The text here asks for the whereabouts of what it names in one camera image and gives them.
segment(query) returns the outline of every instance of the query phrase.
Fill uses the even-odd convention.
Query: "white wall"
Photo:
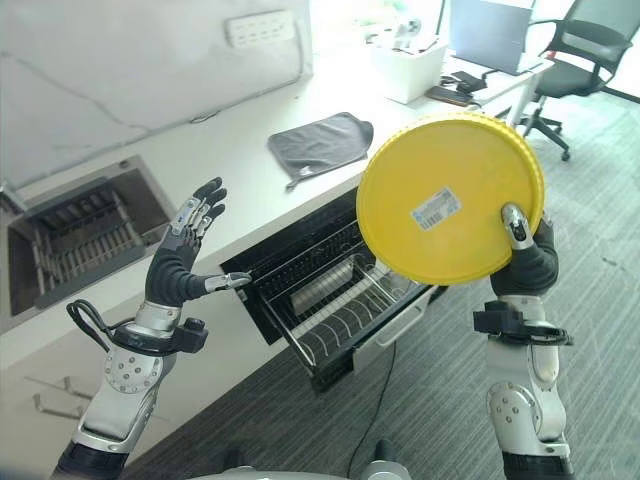
[[[633,47],[624,54],[616,76],[607,86],[640,98],[640,81],[638,80],[640,80],[640,34],[636,33]]]
[[[224,20],[290,9],[298,37],[230,48]],[[0,4],[1,175],[15,186],[310,72],[307,0]]]

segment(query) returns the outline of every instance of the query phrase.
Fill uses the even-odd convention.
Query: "black office chair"
[[[615,75],[622,56],[632,46],[631,39],[640,27],[638,0],[576,0],[562,20],[540,20],[531,25],[555,23],[556,31],[545,52],[564,52],[593,62],[588,71],[562,60],[542,76],[536,97],[539,106],[533,115],[523,118],[526,137],[532,128],[539,130],[564,149],[562,160],[569,160],[569,145],[560,137],[562,123],[543,118],[547,97],[567,95],[586,97],[601,90]],[[609,78],[600,78],[601,69]]]

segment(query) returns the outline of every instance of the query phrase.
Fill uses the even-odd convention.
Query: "yellow plastic lid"
[[[398,132],[374,155],[358,188],[358,223],[395,272],[452,285],[509,262],[500,213],[508,202],[538,228],[544,180],[531,147],[495,118],[440,114]]]

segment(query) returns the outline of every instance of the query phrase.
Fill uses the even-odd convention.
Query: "open drawer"
[[[268,343],[284,337],[317,391],[360,372],[423,318],[443,287],[390,271],[358,228],[355,190],[222,265]]]

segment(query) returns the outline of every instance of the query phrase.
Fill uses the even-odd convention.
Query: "white container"
[[[415,54],[371,47],[369,56],[381,93],[405,104],[423,95],[440,81],[447,46],[447,42],[438,41],[427,51]]]

